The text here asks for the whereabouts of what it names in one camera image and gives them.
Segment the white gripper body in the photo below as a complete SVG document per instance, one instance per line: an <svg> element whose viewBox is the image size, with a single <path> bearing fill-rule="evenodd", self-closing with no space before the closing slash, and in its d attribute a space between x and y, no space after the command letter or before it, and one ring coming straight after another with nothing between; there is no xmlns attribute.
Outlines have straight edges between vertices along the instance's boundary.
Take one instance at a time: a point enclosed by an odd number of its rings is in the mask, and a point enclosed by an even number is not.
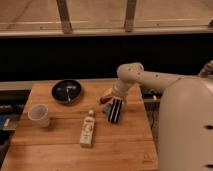
<svg viewBox="0 0 213 171"><path fill-rule="evenodd" d="M106 104L109 102L112 98L119 98L121 99L124 103L127 103L126 101L127 95L117 91L115 88L110 88L104 92L104 94L100 97L99 103L100 104Z"/></svg>

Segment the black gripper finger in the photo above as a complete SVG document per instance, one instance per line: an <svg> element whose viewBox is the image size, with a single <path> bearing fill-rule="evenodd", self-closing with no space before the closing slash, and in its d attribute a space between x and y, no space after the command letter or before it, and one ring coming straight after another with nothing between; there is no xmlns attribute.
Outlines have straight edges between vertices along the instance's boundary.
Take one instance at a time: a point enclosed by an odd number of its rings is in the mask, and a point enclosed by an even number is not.
<svg viewBox="0 0 213 171"><path fill-rule="evenodd" d="M109 122L112 122L112 117L113 117L113 113L114 113L114 109L116 107L116 102L117 100L114 98L113 99L113 103L112 103L112 106L111 106L111 110L110 110L110 113L109 113L109 116L108 116L108 121Z"/></svg>
<svg viewBox="0 0 213 171"><path fill-rule="evenodd" d="M115 100L115 105L114 105L114 111L113 111L113 123L117 123L120 116L120 111L122 109L123 101L121 99L114 99L114 100Z"/></svg>

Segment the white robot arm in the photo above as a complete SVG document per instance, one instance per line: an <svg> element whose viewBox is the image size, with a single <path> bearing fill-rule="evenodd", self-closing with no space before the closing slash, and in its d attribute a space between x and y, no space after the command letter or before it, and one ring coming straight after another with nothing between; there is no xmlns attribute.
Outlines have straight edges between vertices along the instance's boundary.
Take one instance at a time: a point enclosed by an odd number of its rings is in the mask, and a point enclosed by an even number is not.
<svg viewBox="0 0 213 171"><path fill-rule="evenodd" d="M142 64L122 64L117 80L100 98L125 100L135 85L162 93L159 105L159 171L213 171L213 78L146 71Z"/></svg>

